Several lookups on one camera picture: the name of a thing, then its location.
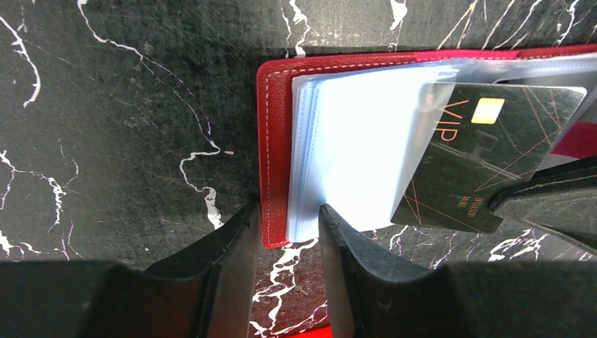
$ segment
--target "white stitching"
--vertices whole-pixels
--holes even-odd
[[[550,54],[550,55],[539,55],[539,56],[530,56],[527,58],[475,58],[476,60],[529,60],[533,58],[550,58],[553,56],[570,56],[570,55],[577,55],[583,54],[585,52],[577,52],[577,53],[568,53],[568,54]],[[421,60],[415,61],[404,61],[404,62],[378,62],[378,63],[356,63],[352,65],[328,65],[325,67],[316,67],[316,68],[302,68],[302,69],[286,69],[286,70],[278,70],[273,73],[268,74],[265,78],[265,159],[266,159],[266,175],[268,176],[268,192],[267,192],[267,200],[268,200],[268,226],[265,228],[265,236],[267,237],[267,243],[270,244],[270,219],[271,219],[271,212],[270,212],[270,77],[272,75],[283,74],[283,73],[304,73],[304,72],[313,72],[315,70],[329,70],[329,69],[338,69],[338,68],[354,68],[354,67],[370,67],[372,65],[404,65],[409,63],[417,63],[417,62],[424,62],[424,61],[438,61],[438,60],[446,60],[454,57],[445,57],[445,58],[425,58]],[[278,246],[280,244],[284,244],[286,242],[278,242],[278,243],[271,243],[273,246]]]

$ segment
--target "card chip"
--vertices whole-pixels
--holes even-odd
[[[489,97],[480,98],[475,113],[472,114],[471,122],[493,125],[498,120],[498,115],[500,115],[504,101],[504,99],[492,99]]]

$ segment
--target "marble table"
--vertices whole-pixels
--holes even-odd
[[[597,42],[594,1],[401,1],[2,1],[0,259],[142,269],[219,227],[258,193],[266,60]],[[368,235],[430,268],[593,259],[515,223]],[[253,304],[250,335],[326,325],[318,241],[262,250]]]

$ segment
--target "red object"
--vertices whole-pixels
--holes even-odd
[[[332,338],[332,327],[326,326],[321,329],[295,334],[289,338]]]
[[[446,58],[528,59],[597,51],[597,44],[517,51],[446,50],[291,58],[264,63],[257,72],[261,232],[263,246],[288,244],[286,220],[292,132],[292,78],[341,73]]]
[[[578,159],[597,156],[597,124],[575,123],[551,153]]]

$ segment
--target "wallet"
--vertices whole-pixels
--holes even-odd
[[[425,61],[453,58],[477,60],[523,60],[572,56],[597,52],[597,44],[549,47],[514,51],[445,50],[387,54],[354,54],[342,56],[316,56],[269,61],[257,74],[258,90],[258,145],[260,167],[260,200],[262,241],[266,249],[289,243],[287,220],[293,135],[293,79],[300,75],[344,73],[354,70],[392,67]],[[582,139],[592,139],[592,124],[572,129],[582,130]],[[569,157],[588,156],[591,147],[577,149],[575,140],[562,140],[556,147],[558,155]]]

